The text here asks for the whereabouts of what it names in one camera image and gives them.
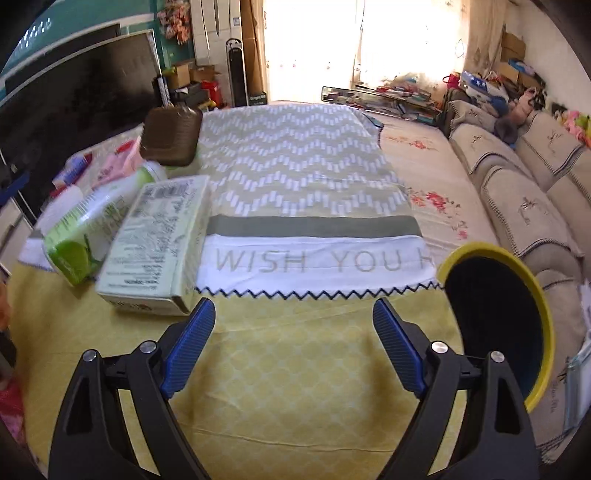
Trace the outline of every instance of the storage box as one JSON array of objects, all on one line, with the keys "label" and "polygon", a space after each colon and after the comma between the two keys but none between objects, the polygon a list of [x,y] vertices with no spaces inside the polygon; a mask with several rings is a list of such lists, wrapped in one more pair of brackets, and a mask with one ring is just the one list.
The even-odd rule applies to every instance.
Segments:
[{"label": "storage box", "polygon": [[503,33],[501,47],[508,48],[509,50],[511,50],[515,55],[512,58],[520,60],[523,60],[525,58],[525,43],[512,33]]},{"label": "storage box", "polygon": [[542,85],[533,77],[530,77],[526,73],[519,72],[518,83],[522,84],[525,88],[535,88],[539,91],[542,90]]},{"label": "storage box", "polygon": [[501,61],[509,61],[510,59],[523,61],[524,58],[525,55],[520,55],[519,53],[517,53],[514,50],[511,50],[510,48],[503,47],[501,49]]},{"label": "storage box", "polygon": [[121,226],[96,284],[118,308],[187,315],[210,214],[209,177],[146,184]]},{"label": "storage box", "polygon": [[192,82],[213,82],[215,80],[215,76],[219,75],[219,72],[216,72],[215,65],[197,65],[191,69],[191,81]]},{"label": "storage box", "polygon": [[189,64],[176,65],[174,70],[175,73],[166,75],[166,83],[169,89],[176,90],[177,88],[186,87],[191,83]]},{"label": "storage box", "polygon": [[503,77],[509,79],[513,83],[517,83],[517,79],[519,78],[519,70],[516,70],[507,62],[502,61],[499,63],[499,66],[496,69],[496,72],[499,75],[503,75]]}]

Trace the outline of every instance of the product label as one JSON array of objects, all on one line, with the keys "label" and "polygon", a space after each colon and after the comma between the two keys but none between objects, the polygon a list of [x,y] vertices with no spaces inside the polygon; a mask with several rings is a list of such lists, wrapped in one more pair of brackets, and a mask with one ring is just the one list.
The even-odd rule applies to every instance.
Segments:
[{"label": "product label", "polygon": [[[100,293],[164,298],[184,293],[176,291],[175,278],[188,260],[185,255],[191,257],[187,235],[199,221],[196,215],[207,185],[203,178],[143,188],[113,244],[100,277]],[[196,266],[189,273],[194,287]]]}]

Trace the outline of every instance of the brown container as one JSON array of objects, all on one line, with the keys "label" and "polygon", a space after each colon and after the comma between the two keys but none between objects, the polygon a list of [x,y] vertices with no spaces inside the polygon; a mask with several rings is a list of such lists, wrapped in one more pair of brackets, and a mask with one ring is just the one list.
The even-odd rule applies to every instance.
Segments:
[{"label": "brown container", "polygon": [[219,72],[216,72],[215,65],[198,65],[193,66],[191,68],[191,81],[192,82],[212,82],[215,80],[216,75],[219,75]]},{"label": "brown container", "polygon": [[193,162],[203,113],[186,107],[158,107],[148,113],[139,153],[165,166],[186,167]]},{"label": "brown container", "polygon": [[185,63],[182,65],[176,65],[175,69],[176,73],[173,73],[166,77],[166,83],[168,83],[168,88],[176,90],[177,88],[186,87],[189,83],[191,83],[189,64]]},{"label": "brown container", "polygon": [[520,40],[518,37],[513,35],[512,33],[505,32],[503,33],[503,38],[501,40],[501,47],[508,48],[512,50],[515,54],[516,59],[523,60],[525,58],[525,42]]}]

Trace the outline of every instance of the sofa cushion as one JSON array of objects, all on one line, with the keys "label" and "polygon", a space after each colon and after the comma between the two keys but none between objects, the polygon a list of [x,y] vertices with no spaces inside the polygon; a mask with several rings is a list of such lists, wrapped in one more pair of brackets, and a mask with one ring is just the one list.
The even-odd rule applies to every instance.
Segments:
[{"label": "sofa cushion", "polygon": [[462,100],[454,100],[450,102],[450,105],[455,113],[453,120],[450,122],[452,132],[461,124],[472,124],[488,132],[494,131],[496,118],[483,109]]},{"label": "sofa cushion", "polygon": [[581,152],[569,172],[550,187],[548,197],[585,253],[583,272],[591,279],[591,150]]},{"label": "sofa cushion", "polygon": [[544,192],[568,172],[584,149],[546,112],[532,113],[520,131],[515,151]]},{"label": "sofa cushion", "polygon": [[556,352],[550,383],[530,413],[530,420],[542,460],[551,463],[570,440],[570,436],[564,434],[566,369],[569,360],[583,345],[587,329],[581,312],[577,281],[554,270],[544,270],[536,278],[544,290],[552,315]]},{"label": "sofa cushion", "polygon": [[550,199],[533,180],[493,167],[480,195],[501,245],[534,274],[552,269],[580,280],[581,250]]},{"label": "sofa cushion", "polygon": [[509,145],[476,125],[460,125],[450,135],[449,141],[476,188],[480,188],[486,174],[495,165],[511,168],[531,178],[530,172]]}]

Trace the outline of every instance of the blue gripper pad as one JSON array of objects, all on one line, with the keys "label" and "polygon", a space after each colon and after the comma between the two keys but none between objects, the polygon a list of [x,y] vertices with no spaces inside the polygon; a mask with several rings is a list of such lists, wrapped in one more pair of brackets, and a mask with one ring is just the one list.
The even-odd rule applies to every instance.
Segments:
[{"label": "blue gripper pad", "polygon": [[172,398],[176,392],[185,388],[215,323],[215,306],[206,299],[191,313],[187,326],[165,360],[164,381],[160,391],[166,398]]},{"label": "blue gripper pad", "polygon": [[378,300],[374,304],[374,328],[405,390],[421,398],[427,389],[423,377],[423,360],[404,332],[398,313]]}]

